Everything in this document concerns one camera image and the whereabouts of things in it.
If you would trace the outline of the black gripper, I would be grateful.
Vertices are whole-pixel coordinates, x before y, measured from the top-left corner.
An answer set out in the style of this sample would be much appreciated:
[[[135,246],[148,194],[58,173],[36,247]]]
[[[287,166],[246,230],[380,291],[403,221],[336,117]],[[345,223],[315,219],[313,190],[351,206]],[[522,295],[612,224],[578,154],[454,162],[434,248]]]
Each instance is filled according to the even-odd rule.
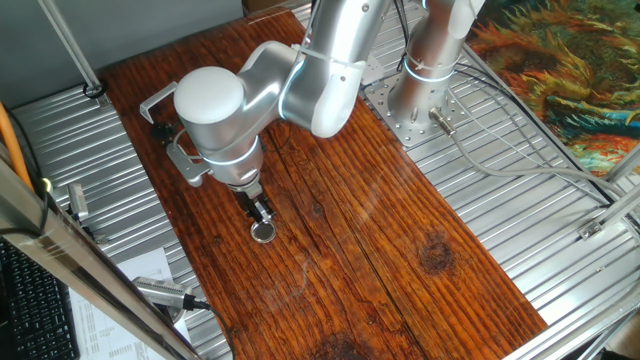
[[[257,223],[271,221],[275,212],[269,205],[269,199],[264,197],[259,182],[251,182],[233,188],[234,196],[241,209],[247,216],[252,216]]]

